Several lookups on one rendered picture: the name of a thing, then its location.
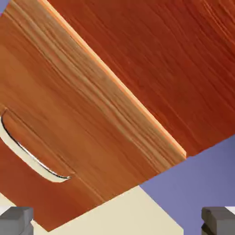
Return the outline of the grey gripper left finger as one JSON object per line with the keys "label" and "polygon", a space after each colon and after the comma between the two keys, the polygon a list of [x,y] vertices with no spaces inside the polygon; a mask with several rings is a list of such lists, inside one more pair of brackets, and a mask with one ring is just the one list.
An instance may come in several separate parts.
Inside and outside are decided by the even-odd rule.
{"label": "grey gripper left finger", "polygon": [[0,215],[0,235],[34,235],[32,207],[9,207]]}

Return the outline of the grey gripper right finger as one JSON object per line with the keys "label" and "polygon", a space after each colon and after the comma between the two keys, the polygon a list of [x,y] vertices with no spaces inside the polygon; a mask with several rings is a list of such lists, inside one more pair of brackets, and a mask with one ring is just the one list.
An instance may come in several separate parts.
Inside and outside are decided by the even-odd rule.
{"label": "grey gripper right finger", "polygon": [[235,207],[203,207],[201,235],[235,235]]}

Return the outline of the reddish wooden cabinet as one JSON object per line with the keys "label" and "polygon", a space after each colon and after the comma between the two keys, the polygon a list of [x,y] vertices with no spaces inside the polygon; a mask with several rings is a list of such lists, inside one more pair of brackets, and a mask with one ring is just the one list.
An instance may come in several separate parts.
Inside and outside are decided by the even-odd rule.
{"label": "reddish wooden cabinet", "polygon": [[[235,137],[235,0],[46,1],[185,151],[184,161],[137,186],[185,202],[204,169],[220,187],[235,183],[223,181],[226,156],[205,157]],[[15,140],[57,174],[77,174],[0,103],[4,110]]]}

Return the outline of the wooden drawer front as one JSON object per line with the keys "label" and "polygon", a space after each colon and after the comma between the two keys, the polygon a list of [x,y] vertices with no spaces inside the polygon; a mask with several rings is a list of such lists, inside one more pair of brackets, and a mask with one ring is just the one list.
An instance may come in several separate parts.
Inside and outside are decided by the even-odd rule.
{"label": "wooden drawer front", "polygon": [[63,183],[46,180],[1,140],[0,193],[17,206],[32,207],[36,222],[46,231],[58,228],[106,200],[77,174]]}
{"label": "wooden drawer front", "polygon": [[46,0],[0,16],[0,103],[105,202],[185,160],[185,151]]}

